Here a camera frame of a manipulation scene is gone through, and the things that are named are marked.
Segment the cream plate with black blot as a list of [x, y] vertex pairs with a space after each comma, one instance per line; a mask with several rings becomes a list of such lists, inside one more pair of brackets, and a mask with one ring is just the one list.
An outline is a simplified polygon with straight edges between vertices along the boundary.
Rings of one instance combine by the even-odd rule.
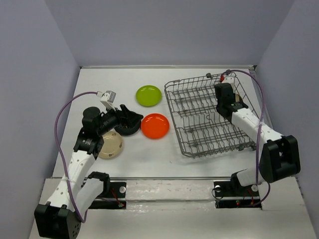
[[236, 103], [243, 103], [243, 99], [239, 94], [234, 94]]

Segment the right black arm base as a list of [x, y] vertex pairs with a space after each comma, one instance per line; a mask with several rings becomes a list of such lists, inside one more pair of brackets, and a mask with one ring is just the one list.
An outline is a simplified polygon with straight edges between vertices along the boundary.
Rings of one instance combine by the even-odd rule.
[[230, 181], [214, 181], [211, 190], [217, 209], [261, 208], [261, 197], [256, 185], [233, 188]]

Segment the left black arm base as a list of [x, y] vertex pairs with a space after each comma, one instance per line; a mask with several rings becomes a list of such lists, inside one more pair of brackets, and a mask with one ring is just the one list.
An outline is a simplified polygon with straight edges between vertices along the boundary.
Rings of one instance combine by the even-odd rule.
[[108, 192], [101, 193], [91, 204], [91, 210], [124, 210], [126, 209], [126, 182], [111, 182]]

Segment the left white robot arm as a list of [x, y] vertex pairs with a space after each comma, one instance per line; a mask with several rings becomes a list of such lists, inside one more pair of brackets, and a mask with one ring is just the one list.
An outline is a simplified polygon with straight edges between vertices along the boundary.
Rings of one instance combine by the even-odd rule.
[[96, 162], [103, 147], [103, 135], [119, 126], [136, 132], [143, 115], [121, 105], [106, 113], [97, 107], [84, 110], [82, 128], [77, 136], [71, 159], [64, 163], [64, 176], [45, 204], [38, 204], [34, 217], [40, 237], [48, 239], [75, 239], [86, 221], [93, 201], [110, 192], [110, 176], [88, 170]]

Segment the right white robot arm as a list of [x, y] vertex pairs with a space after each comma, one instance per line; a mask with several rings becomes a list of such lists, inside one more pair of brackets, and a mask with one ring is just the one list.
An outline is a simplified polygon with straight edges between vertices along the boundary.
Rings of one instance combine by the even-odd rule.
[[255, 165], [231, 176], [229, 189], [234, 195], [243, 194], [250, 185], [270, 184], [300, 172], [299, 146], [294, 136], [284, 136], [260, 121], [243, 101], [236, 101], [231, 84], [219, 83], [214, 89], [217, 112], [256, 144]]

